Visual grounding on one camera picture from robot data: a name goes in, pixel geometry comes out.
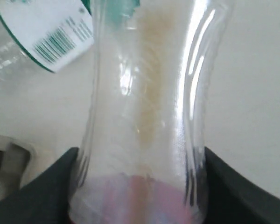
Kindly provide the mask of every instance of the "clear plastic bottle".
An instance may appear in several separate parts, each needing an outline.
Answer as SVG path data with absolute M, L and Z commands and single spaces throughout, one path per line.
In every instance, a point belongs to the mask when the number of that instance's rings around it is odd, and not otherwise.
M 70 195 L 75 224 L 201 224 L 206 91 L 232 0 L 94 0 L 95 91 Z M 126 4 L 132 0 L 117 1 Z
M 30 19 L 33 20 L 35 18 L 30 18 L 31 16 L 24 15 L 23 11 L 21 11 L 21 7 L 18 6 L 20 4 L 26 4 L 28 7 L 31 7 L 32 10 L 37 10 L 37 5 L 35 4 L 35 2 L 36 1 L 32 0 L 0 0 L 0 9 L 5 9 L 11 4 L 15 5 L 13 11 L 10 12 L 10 17 L 14 16 L 17 18 L 18 21 L 22 21 L 21 23 L 18 22 L 18 24 L 21 26 L 21 29 L 26 29 L 27 39 L 29 39 L 29 30 L 31 29 L 31 27 L 29 27 Z M 66 5 L 76 4 L 78 2 L 78 4 L 84 5 L 89 10 L 89 0 L 43 0 L 42 2 L 43 5 L 47 5 L 46 8 L 49 9 L 51 8 L 51 6 L 53 7 L 58 4 L 65 5 L 63 7 L 53 8 L 53 10 L 55 11 L 54 13 L 56 15 L 55 21 L 57 26 L 59 22 L 63 22 L 63 19 L 65 17 L 64 15 L 66 13 L 68 13 L 68 15 L 71 16 L 71 12 L 68 10 L 68 8 L 70 7 L 66 7 Z M 50 24 L 48 20 L 44 19 L 47 16 L 46 11 L 44 11 L 44 9 L 45 7 L 40 8 L 40 12 L 42 12 L 43 15 L 37 16 L 37 22 L 35 23 L 36 26 L 42 24 L 45 27 L 47 25 L 49 26 Z M 5 18 L 4 14 L 0 14 L 0 89 L 4 84 L 10 82 L 19 82 L 19 79 L 25 79 L 26 77 L 33 75 L 33 73 L 37 73 L 41 70 L 50 70 L 46 68 L 46 66 L 43 66 L 42 62 L 40 62 L 37 58 L 34 58 L 29 53 L 30 50 L 26 48 L 26 45 L 24 43 L 25 41 L 18 40 L 17 35 L 13 35 L 14 29 L 17 29 L 17 27 L 14 27 L 14 24 L 10 24 L 8 22 L 8 19 Z M 40 32 L 39 38 L 41 39 L 45 35 L 46 33 Z M 91 44 L 89 43 L 85 44 L 84 50 L 81 50 L 79 54 L 74 56 L 68 62 L 64 63 L 62 67 L 64 67 L 69 62 L 74 60 L 78 55 L 86 51 L 90 46 Z

